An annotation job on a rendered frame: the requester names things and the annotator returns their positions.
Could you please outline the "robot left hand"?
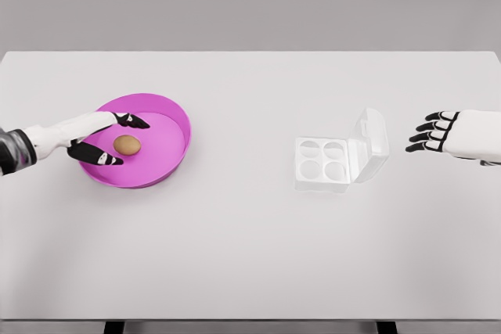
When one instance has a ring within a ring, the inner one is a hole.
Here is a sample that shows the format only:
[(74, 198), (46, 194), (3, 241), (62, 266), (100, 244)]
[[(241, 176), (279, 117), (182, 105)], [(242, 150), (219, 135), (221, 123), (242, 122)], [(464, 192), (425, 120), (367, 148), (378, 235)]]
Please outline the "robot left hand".
[(63, 146), (67, 148), (67, 154), (82, 163), (95, 166), (122, 165), (124, 161), (115, 157), (95, 145), (84, 142), (89, 135), (97, 134), (113, 125), (147, 129), (150, 125), (142, 118), (132, 113), (114, 113), (96, 111), (86, 113), (74, 119), (68, 120), (63, 125), (57, 125), (63, 140)]

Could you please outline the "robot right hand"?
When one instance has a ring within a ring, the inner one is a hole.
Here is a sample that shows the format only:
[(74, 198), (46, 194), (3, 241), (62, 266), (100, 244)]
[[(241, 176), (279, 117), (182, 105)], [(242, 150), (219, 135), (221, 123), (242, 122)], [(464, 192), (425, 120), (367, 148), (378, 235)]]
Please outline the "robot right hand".
[(425, 116), (405, 151), (445, 153), (477, 160), (484, 167), (501, 166), (501, 111), (438, 111)]

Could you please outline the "brown egg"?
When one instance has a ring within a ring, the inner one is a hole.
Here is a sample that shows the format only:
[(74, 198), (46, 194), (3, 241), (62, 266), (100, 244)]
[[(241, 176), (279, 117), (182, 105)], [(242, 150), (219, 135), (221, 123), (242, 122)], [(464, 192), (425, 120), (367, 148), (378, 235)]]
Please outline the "brown egg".
[(142, 145), (141, 142), (132, 135), (121, 135), (114, 139), (113, 148), (123, 156), (133, 156), (141, 150)]

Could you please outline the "clear plastic egg box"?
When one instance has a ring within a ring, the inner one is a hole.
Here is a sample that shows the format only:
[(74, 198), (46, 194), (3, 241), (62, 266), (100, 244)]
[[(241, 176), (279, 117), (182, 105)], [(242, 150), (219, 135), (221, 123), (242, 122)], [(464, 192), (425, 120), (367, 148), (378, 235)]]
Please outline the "clear plastic egg box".
[(365, 108), (347, 138), (297, 137), (294, 187), (299, 191), (344, 193), (372, 179), (390, 154), (383, 115)]

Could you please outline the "pink round tray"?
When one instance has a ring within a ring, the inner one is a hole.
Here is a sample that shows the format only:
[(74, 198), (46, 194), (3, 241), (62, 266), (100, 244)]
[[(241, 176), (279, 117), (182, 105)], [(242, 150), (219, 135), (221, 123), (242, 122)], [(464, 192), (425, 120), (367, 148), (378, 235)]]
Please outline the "pink round tray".
[[(116, 188), (140, 189), (155, 185), (171, 175), (184, 159), (191, 141), (192, 127), (185, 110), (162, 95), (135, 93), (115, 98), (100, 111), (132, 113), (150, 127), (134, 129), (118, 124), (88, 136), (84, 141), (118, 156), (118, 166), (96, 166), (80, 163), (93, 180)], [(122, 156), (114, 149), (114, 140), (130, 135), (139, 140), (141, 149), (132, 156)]]

